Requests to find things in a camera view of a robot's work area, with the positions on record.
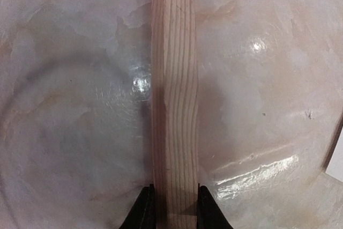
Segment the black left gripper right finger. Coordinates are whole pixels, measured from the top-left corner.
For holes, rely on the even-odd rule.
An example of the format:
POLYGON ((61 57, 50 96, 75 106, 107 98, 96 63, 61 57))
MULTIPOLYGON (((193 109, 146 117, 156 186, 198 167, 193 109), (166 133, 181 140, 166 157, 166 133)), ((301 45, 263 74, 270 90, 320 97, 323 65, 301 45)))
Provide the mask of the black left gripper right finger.
POLYGON ((198 187, 197 228, 232 229, 206 186, 198 187))

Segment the pink wooden picture frame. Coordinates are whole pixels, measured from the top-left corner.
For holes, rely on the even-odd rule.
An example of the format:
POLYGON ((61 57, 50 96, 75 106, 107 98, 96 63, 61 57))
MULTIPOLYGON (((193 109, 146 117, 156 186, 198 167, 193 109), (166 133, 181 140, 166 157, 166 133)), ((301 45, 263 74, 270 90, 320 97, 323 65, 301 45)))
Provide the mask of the pink wooden picture frame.
POLYGON ((152 0, 152 155, 157 228, 196 228, 198 62, 193 0, 152 0))

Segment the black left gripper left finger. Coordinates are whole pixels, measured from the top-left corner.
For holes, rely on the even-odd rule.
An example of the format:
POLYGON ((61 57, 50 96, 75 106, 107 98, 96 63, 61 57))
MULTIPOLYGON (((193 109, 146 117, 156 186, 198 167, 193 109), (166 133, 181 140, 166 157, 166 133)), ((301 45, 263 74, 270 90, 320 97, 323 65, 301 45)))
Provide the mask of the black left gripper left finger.
POLYGON ((119 229, 155 229, 154 185, 142 188, 119 229))

